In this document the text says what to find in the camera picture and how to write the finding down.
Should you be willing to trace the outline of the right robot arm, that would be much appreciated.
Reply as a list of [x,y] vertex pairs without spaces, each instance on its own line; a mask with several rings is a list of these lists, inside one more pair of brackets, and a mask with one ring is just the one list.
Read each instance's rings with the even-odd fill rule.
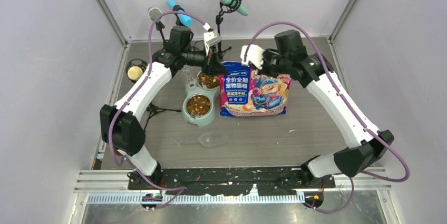
[[379,129],[366,117],[319,49],[315,48],[314,54],[308,54],[297,30],[277,34],[275,42],[276,49],[250,47],[247,58],[263,75],[276,77],[287,74],[298,81],[323,106],[346,145],[342,150],[306,161],[301,166],[302,183],[315,187],[322,177],[330,174],[352,178],[364,173],[390,150],[393,133]]

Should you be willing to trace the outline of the clear plastic scoop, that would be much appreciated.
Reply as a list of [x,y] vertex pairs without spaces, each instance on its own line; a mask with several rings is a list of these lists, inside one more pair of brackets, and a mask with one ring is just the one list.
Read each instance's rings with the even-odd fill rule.
[[205,148],[217,147],[219,145],[225,144],[229,140],[229,136],[223,133],[206,132],[193,139],[177,139],[175,144],[179,147],[185,145],[200,144]]

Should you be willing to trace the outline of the colourful cat food bag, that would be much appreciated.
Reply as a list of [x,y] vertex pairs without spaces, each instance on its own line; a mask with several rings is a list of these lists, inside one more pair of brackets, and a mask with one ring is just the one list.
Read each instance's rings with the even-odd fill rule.
[[240,62],[224,62],[227,74],[220,75],[220,115],[253,117],[286,113],[292,79],[258,75]]

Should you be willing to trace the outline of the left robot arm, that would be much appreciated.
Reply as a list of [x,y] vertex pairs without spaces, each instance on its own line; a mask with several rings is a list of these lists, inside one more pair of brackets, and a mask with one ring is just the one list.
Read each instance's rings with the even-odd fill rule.
[[145,130],[140,120],[153,98],[184,66],[197,66],[203,74],[218,75],[226,72],[217,54],[219,33],[206,26],[201,50],[191,46],[193,33],[185,26],[174,26],[163,48],[150,52],[150,60],[131,90],[114,105],[100,109],[102,140],[112,151],[118,150],[143,174],[141,182],[156,189],[162,181],[160,164],[145,147]]

